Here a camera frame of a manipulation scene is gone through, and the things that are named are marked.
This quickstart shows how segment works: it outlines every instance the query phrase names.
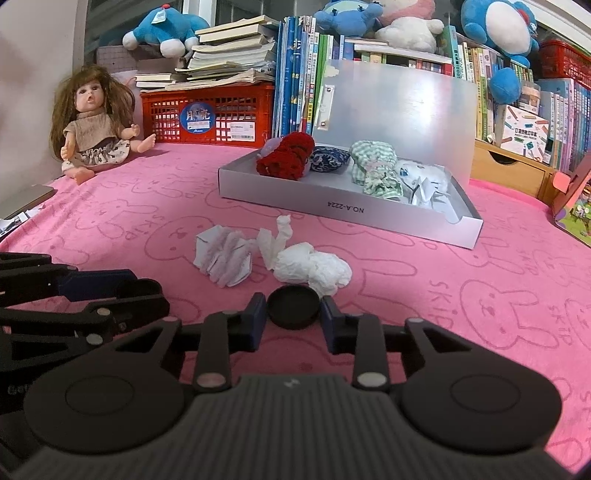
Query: wooden drawer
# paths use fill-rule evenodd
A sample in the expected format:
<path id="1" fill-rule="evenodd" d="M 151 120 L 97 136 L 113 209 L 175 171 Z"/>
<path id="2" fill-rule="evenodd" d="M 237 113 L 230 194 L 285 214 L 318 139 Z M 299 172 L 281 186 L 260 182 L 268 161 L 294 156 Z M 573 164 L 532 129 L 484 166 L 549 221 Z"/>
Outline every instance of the wooden drawer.
<path id="1" fill-rule="evenodd" d="M 510 165 L 503 165 L 492 158 L 490 152 L 478 145 L 474 149 L 472 162 L 473 179 L 491 181 L 514 190 L 540 198 L 544 193 L 547 172 L 528 163 L 515 161 Z"/>

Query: box lid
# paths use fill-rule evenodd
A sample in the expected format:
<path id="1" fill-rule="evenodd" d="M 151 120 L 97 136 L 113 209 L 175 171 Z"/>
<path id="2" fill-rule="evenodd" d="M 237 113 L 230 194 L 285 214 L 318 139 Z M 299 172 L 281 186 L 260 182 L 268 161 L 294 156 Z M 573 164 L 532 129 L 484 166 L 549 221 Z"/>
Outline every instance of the box lid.
<path id="1" fill-rule="evenodd" d="M 316 144 L 348 150 L 359 140 L 387 142 L 400 158 L 441 165 L 468 185 L 475 84 L 396 65 L 330 60 L 321 88 Z"/>

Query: doll foot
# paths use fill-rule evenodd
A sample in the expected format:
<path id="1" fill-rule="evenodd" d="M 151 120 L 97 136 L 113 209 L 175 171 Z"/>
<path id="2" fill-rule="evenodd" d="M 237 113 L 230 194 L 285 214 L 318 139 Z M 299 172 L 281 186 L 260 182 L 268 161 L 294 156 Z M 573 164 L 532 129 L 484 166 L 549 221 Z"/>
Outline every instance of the doll foot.
<path id="1" fill-rule="evenodd" d="M 74 180 L 78 185 L 82 185 L 87 180 L 90 180 L 92 177 L 95 176 L 95 173 L 88 168 L 81 168 L 76 173 L 74 173 Z"/>
<path id="2" fill-rule="evenodd" d="M 156 144 L 156 134 L 150 135 L 145 140 L 142 140 L 138 145 L 138 153 L 147 152 L 150 148 L 153 148 Z"/>

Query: crumpled paper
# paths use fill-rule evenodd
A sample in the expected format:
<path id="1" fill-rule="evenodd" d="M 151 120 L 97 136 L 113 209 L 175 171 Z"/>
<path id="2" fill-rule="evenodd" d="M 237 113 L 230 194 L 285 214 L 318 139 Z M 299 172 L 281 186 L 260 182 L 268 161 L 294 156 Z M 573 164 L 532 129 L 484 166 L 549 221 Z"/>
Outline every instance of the crumpled paper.
<path id="1" fill-rule="evenodd" d="M 411 190 L 411 204 L 431 207 L 437 195 L 446 195 L 449 181 L 445 171 L 436 165 L 423 165 L 412 160 L 398 160 L 395 172 Z"/>
<path id="2" fill-rule="evenodd" d="M 293 235 L 290 223 L 290 215 L 281 215 L 277 217 L 277 238 L 274 238 L 271 231 L 266 228 L 261 228 L 259 230 L 256 243 L 258 244 L 267 270 L 273 270 L 277 255 L 285 249 L 287 241 Z"/>
<path id="3" fill-rule="evenodd" d="M 285 248 L 293 234 L 290 222 L 289 215 L 277 218 L 276 238 L 269 230 L 259 231 L 257 244 L 267 269 L 273 270 L 280 282 L 307 283 L 320 298 L 346 287 L 353 272 L 344 260 L 334 254 L 318 252 L 307 242 Z"/>
<path id="4" fill-rule="evenodd" d="M 195 265 L 219 287 L 234 287 L 248 278 L 256 242 L 241 231 L 216 225 L 197 235 Z"/>

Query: picture book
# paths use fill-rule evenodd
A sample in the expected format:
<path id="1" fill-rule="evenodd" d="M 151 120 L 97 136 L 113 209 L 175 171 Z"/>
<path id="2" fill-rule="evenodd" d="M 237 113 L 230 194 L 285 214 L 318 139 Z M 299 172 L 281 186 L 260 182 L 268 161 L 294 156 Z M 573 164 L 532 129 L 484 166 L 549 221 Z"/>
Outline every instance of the picture book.
<path id="1" fill-rule="evenodd" d="M 591 247 L 591 155 L 571 177 L 554 176 L 553 185 L 561 191 L 552 205 L 556 226 Z"/>
<path id="2" fill-rule="evenodd" d="M 496 144 L 503 150 L 542 163 L 548 139 L 548 120 L 511 105 L 499 105 Z"/>

